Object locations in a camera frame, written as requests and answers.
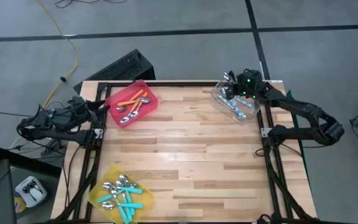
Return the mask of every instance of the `wooden table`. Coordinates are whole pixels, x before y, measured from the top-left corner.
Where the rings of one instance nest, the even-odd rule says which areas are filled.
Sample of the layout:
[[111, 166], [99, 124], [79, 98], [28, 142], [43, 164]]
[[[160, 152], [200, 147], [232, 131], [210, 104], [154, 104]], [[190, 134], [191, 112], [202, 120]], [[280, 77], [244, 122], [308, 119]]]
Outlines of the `wooden table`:
[[[272, 85], [284, 91], [282, 82]], [[84, 82], [81, 96], [94, 101], [97, 86], [96, 81]], [[271, 215], [265, 161], [254, 153], [262, 147], [257, 118], [239, 125], [220, 113], [210, 103], [212, 86], [150, 88], [159, 100], [155, 111], [125, 129], [108, 115], [98, 180], [114, 165], [149, 188], [155, 200], [142, 222], [252, 222], [262, 213]], [[113, 87], [112, 94], [121, 89]], [[262, 114], [266, 127], [264, 108]], [[272, 108], [272, 115], [275, 124], [293, 126], [289, 112]], [[300, 150], [297, 141], [285, 144]], [[68, 145], [66, 170], [77, 146], [75, 142]], [[289, 191], [315, 217], [303, 159], [285, 147], [280, 147], [280, 152]], [[71, 197], [78, 188], [84, 153], [80, 149], [73, 160]], [[63, 211], [65, 192], [62, 174], [52, 218]], [[85, 214], [88, 192], [83, 197], [80, 218]], [[278, 195], [285, 217], [279, 190]], [[109, 219], [93, 208], [91, 222]]]

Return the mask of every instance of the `yellow plastic bin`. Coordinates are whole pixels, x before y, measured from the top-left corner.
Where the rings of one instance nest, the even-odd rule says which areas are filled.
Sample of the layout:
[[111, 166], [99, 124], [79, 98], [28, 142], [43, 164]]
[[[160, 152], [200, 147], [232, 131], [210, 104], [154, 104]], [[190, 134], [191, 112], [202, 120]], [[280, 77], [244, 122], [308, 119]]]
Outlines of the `yellow plastic bin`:
[[[148, 189], [146, 189], [145, 187], [143, 187], [142, 185], [140, 185], [138, 182], [136, 182], [131, 176], [127, 175], [125, 172], [118, 169], [118, 167], [116, 166], [110, 167], [110, 169], [102, 176], [101, 180], [94, 186], [94, 188], [89, 193], [88, 201], [93, 206], [95, 206], [100, 211], [102, 211], [107, 217], [109, 217], [112, 222], [117, 224], [124, 224], [124, 221], [121, 218], [121, 214], [119, 213], [119, 210], [117, 208], [117, 203], [115, 198], [109, 200], [110, 202], [115, 203], [114, 208], [111, 210], [104, 209], [102, 207], [102, 203], [98, 202], [99, 198], [109, 194], [108, 190], [103, 189], [103, 183], [112, 182], [115, 184], [116, 181], [119, 180], [120, 174], [125, 174], [125, 176], [127, 177], [130, 183], [135, 182], [136, 188], [142, 189], [141, 194], [130, 193], [132, 203], [143, 203], [143, 208], [135, 208], [135, 215], [132, 216], [131, 223], [137, 223], [143, 217], [143, 215], [145, 215], [147, 210], [150, 209], [150, 207], [152, 206], [153, 198], [154, 198], [153, 193]], [[124, 203], [122, 199], [122, 194], [119, 194], [117, 196], [117, 199], [119, 200], [119, 203]]]

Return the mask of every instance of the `black box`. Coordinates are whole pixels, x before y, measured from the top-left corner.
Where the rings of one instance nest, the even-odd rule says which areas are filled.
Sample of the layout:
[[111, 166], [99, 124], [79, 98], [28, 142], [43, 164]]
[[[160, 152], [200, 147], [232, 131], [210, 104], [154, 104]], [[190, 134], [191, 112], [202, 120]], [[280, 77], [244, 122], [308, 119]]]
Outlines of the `black box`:
[[[137, 50], [133, 50], [98, 71], [87, 80], [155, 80], [153, 65]], [[74, 86], [80, 94], [82, 82]]]

